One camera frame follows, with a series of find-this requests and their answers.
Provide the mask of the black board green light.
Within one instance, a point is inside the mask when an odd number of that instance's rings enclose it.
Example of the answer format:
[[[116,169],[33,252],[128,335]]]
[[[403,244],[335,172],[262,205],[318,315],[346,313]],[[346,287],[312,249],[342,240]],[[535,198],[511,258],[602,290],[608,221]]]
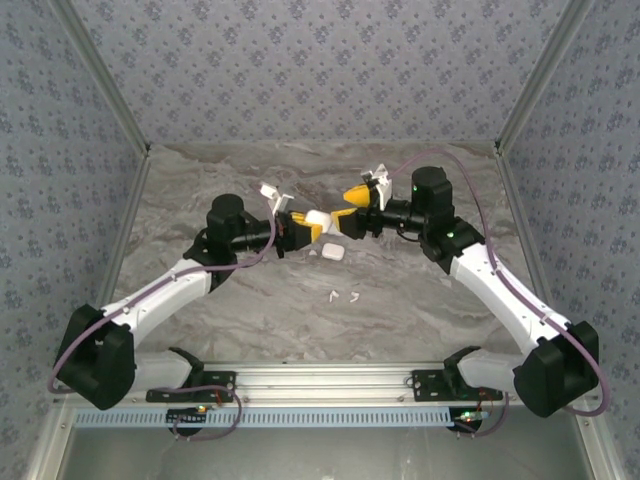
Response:
[[[188,425],[193,428],[195,425],[203,425],[207,418],[208,409],[206,407],[185,407],[170,408],[165,414],[167,425]]]
[[[469,410],[465,408],[452,408],[450,410],[453,425],[450,430],[460,434],[476,434],[489,413],[483,410]]]

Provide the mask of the grey metal panel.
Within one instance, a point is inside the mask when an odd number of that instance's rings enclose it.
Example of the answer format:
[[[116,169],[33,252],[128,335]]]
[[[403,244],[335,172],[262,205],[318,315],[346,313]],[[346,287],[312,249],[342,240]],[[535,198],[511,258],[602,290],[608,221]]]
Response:
[[[459,438],[446,429],[78,429],[57,480],[595,480],[571,432]]]

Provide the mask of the aluminium table edge rail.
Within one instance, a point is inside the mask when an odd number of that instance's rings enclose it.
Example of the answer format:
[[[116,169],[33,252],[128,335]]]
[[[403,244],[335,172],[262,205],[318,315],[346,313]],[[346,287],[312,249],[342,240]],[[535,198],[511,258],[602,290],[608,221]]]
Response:
[[[553,339],[559,335],[551,326],[553,322],[563,327],[567,319],[551,305],[550,287],[543,272],[515,175],[506,156],[496,154],[496,162],[519,234],[530,282],[525,283],[519,279],[502,260],[496,259],[495,265],[490,268],[490,276],[498,292],[489,302],[489,308],[516,341],[520,356],[527,358],[539,347],[540,338]]]
[[[122,213],[119,216],[119,224],[113,248],[108,257],[106,270],[98,289],[96,298],[92,302],[95,308],[100,309],[113,301],[118,278],[125,257],[125,250],[135,222],[140,200],[150,169],[149,152],[145,151],[136,169],[129,195]]]

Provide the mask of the aluminium mounting rail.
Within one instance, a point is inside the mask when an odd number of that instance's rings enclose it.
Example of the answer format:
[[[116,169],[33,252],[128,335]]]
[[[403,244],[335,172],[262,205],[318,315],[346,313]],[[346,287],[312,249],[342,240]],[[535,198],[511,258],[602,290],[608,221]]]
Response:
[[[410,385],[414,370],[446,369],[459,373],[471,387],[484,387],[504,394],[515,391],[517,369],[523,359],[517,355],[477,350],[460,361],[442,364],[363,364],[363,365],[226,365],[189,362],[174,353],[142,356],[131,364],[109,369],[103,379],[83,380],[78,373],[65,378],[53,376],[48,384],[54,394],[77,393],[101,410],[107,410],[129,395],[149,390],[198,392],[211,386],[180,389],[191,373],[234,371],[236,388],[228,390],[250,402],[372,402],[414,400]]]

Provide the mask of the aluminium frame post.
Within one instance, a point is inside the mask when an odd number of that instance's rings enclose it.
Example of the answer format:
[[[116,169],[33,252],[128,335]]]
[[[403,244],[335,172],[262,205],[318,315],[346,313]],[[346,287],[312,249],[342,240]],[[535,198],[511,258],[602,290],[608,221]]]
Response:
[[[595,0],[567,0],[556,25],[550,32],[533,69],[528,75],[523,89],[495,141],[498,155],[505,157],[513,147],[519,134],[526,126],[535,105],[571,43],[584,23]]]
[[[133,112],[127,105],[124,96],[116,84],[114,76],[110,73],[88,28],[85,26],[71,0],[47,1],[91,75],[96,87],[106,101],[106,104],[118,121],[123,134],[134,150],[145,158],[148,153],[148,142],[145,135],[138,126]]]

